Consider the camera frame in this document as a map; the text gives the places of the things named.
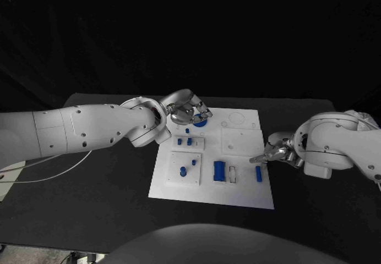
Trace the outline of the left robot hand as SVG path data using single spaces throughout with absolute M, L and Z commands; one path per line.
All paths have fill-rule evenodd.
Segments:
M 197 124 L 211 117 L 211 112 L 188 89 L 181 89 L 159 99 L 164 114 L 177 125 Z

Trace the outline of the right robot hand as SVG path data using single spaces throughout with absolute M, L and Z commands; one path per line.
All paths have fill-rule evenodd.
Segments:
M 299 168 L 304 160 L 297 155 L 292 136 L 294 134 L 291 132 L 272 133 L 266 138 L 262 154 L 250 157 L 249 163 L 279 161 L 294 168 Z

